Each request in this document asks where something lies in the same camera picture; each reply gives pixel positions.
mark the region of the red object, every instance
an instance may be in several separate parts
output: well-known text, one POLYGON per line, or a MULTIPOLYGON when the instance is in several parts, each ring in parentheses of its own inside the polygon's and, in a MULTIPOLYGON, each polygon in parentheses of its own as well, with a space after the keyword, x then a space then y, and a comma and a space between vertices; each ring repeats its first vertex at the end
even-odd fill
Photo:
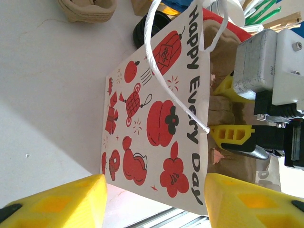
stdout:
POLYGON ((117 103, 117 93, 115 92, 110 98, 109 111, 105 123, 105 130, 109 132, 109 134, 113 134, 116 128, 115 121, 118 119, 118 111, 114 109, 116 103, 117 103))
POLYGON ((147 177, 147 156, 140 153, 133 154, 130 149, 132 139, 126 136, 123 139, 123 173, 127 180, 133 180, 136 185, 142 185, 147 177))
POLYGON ((150 97, 150 100, 147 101, 148 100, 148 97, 147 97, 145 103, 141 104, 139 94, 138 94, 140 89, 141 89, 141 84, 137 83, 134 87, 133 92, 126 100, 124 99, 124 97, 121 93, 119 95, 119 100, 122 102, 125 102, 125 108, 127 110, 127 115, 128 115, 127 121, 126 121, 127 127, 130 127, 131 122, 132 122, 132 117, 137 113, 139 108, 144 107, 152 100, 152 95, 149 94, 148 97, 150 97))
POLYGON ((162 75, 164 75, 181 54, 181 36, 177 31, 169 33, 153 50, 153 55, 162 75))
POLYGON ((147 118, 147 137, 152 146, 166 147, 171 142, 174 134, 169 132, 169 123, 166 123, 166 118, 168 120, 168 117, 172 115, 170 127, 178 125, 178 121, 174 121, 175 112, 171 113, 172 107, 174 105, 171 100, 156 101, 152 104, 147 118))
POLYGON ((109 89, 108 89, 109 95, 111 95, 112 93, 112 87, 113 87, 113 79, 109 78, 109 89))
POLYGON ((104 152, 101 156, 101 170, 105 174, 105 164, 106 164, 106 153, 104 152))
POLYGON ((168 195, 174 198, 177 192, 186 193, 189 190, 189 182, 184 172, 182 159, 177 157, 178 143, 175 142, 171 147, 171 157, 163 163, 164 171, 161 173, 161 186, 167 188, 168 195))
MULTIPOLYGON (((203 8, 203 16, 204 16, 204 19, 203 19, 204 21, 205 20, 214 20, 220 24, 223 22, 222 17, 220 17, 219 15, 216 15, 213 12, 210 12, 209 10, 207 10, 205 8, 203 8)), ((228 22, 227 29, 229 29, 231 32, 236 34, 236 36, 240 39, 241 42, 243 42, 251 37, 251 35, 249 33, 244 31, 240 27, 232 24, 231 22, 228 22)))
POLYGON ((140 62, 139 61, 130 61, 127 65, 127 67, 125 68, 124 71, 124 80, 126 83, 130 83, 133 81, 133 79, 136 76, 137 73, 137 66, 140 62))
POLYGON ((112 155, 109 159, 109 171, 112 181, 115 180, 115 173, 118 171, 120 166, 120 156, 118 150, 113 150, 112 155))

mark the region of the green object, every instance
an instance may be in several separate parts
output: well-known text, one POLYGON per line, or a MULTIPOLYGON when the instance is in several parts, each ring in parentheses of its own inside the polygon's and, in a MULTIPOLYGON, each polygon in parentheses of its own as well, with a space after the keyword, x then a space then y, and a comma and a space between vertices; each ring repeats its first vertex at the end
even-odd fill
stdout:
POLYGON ((262 17, 260 20, 257 20, 255 22, 255 24, 262 24, 264 21, 268 20, 269 18, 271 18, 272 16, 274 16, 275 14, 281 12, 282 7, 280 6, 279 8, 271 11, 270 13, 268 13, 266 16, 262 17))
POLYGON ((276 0, 271 0, 264 9, 258 12, 255 16, 246 19, 246 25, 253 25, 256 20, 258 20, 270 7, 272 7, 276 3, 276 0))

